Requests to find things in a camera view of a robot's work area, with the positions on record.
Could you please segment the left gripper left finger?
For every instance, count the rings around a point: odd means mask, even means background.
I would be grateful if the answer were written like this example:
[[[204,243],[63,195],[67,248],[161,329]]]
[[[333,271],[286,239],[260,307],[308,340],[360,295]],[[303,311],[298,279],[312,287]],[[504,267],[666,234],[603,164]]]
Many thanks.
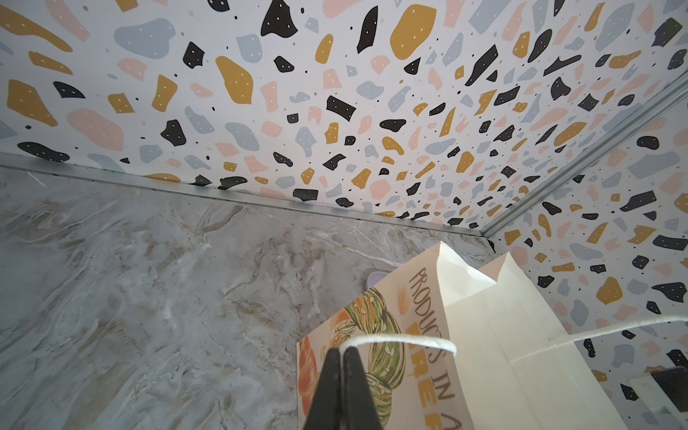
[[[304,430],[337,430],[340,428],[342,370],[338,349],[329,349],[319,377]]]

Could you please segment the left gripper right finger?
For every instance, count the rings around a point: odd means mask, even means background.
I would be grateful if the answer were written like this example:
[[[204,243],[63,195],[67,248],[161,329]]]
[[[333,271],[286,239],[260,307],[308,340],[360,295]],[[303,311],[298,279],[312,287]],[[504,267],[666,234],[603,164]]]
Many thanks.
[[[343,353],[342,364],[342,422],[347,430],[382,430],[376,405],[370,390],[367,373],[356,347]]]

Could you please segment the printed paper bread bag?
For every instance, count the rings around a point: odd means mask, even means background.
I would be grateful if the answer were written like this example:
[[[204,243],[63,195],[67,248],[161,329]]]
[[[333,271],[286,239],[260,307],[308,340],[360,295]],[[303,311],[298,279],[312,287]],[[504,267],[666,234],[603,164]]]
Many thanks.
[[[298,343],[298,421],[352,347],[383,429],[623,428],[578,345],[512,256],[475,269],[440,243]]]

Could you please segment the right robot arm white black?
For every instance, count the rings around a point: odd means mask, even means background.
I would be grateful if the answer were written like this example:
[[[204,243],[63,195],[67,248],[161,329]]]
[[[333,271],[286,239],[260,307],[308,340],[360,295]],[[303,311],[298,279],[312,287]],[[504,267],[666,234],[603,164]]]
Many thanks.
[[[687,428],[687,368],[672,367],[628,380],[654,419],[672,417]]]

